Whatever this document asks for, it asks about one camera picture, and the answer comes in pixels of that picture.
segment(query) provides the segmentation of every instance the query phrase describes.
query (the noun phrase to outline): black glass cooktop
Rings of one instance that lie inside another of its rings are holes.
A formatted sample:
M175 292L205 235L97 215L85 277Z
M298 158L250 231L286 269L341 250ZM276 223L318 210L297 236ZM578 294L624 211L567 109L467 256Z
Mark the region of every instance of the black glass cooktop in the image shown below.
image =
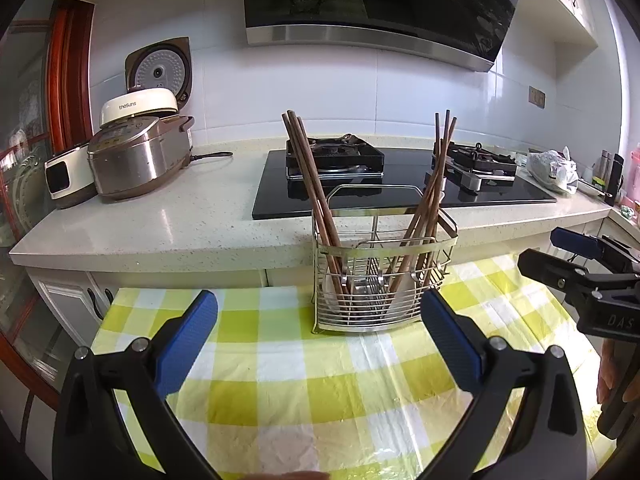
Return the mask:
M430 174L431 150L380 148L385 154L383 178L354 178L347 181L324 180L325 195L339 184L403 184L424 188L425 176ZM255 220L311 215L311 206L304 183L287 181L285 150L269 152L264 165L260 187L255 197L252 216ZM447 174L443 207L473 205L509 205L555 202L549 193L516 177L510 186L483 184L472 193L461 189L454 174ZM411 189L341 189L330 201L331 209L364 209L411 207L417 205L419 195Z

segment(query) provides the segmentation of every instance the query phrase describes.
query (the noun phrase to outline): range hood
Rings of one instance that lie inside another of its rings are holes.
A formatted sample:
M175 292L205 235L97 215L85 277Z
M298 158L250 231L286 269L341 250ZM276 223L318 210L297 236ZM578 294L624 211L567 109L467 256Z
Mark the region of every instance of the range hood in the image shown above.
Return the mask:
M244 0L250 45L331 43L487 72L518 0Z

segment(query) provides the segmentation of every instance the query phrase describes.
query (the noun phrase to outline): screw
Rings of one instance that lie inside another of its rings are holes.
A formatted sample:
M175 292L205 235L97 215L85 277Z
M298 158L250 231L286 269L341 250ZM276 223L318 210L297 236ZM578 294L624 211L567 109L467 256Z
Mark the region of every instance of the screw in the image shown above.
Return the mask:
M89 355L89 349L86 346L81 346L74 352L74 357L78 360L82 360Z
M551 352L551 355L557 359L564 357L564 350L562 350L558 345L551 345L549 347L549 351Z
M134 339L133 343L131 343L131 349L134 352L142 352L148 346L149 346L149 339L147 339L146 337L139 337L137 339Z
M507 342L497 335L489 338L489 344L492 346L492 348L498 351L507 348Z

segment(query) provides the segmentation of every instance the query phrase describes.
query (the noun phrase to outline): cabinet handle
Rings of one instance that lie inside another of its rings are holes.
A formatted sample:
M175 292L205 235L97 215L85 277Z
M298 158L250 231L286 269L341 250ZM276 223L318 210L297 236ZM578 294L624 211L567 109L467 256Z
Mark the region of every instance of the cabinet handle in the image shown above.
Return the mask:
M100 311L98 310L98 306L95 304L95 294L94 294L94 292L90 288L88 288L86 290L86 293L89 295L89 298L91 298L91 303L94 306L95 315L98 316L98 319L100 319L101 321L104 320L104 317L102 316L102 314L100 314Z

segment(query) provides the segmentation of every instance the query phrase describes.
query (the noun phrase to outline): hand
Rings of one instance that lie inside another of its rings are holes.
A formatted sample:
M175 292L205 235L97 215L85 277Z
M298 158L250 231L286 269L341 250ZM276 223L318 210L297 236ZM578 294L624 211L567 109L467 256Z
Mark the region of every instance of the hand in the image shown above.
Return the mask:
M600 370L598 370L598 387L596 398L602 404L611 394L612 389L622 380L622 370L618 369L613 357L613 339L605 339L602 345L602 357L600 359ZM629 383L625 393L622 395L623 402L640 399L640 370Z
M252 474L242 478L242 480L328 480L327 473L319 471L295 471L282 475Z

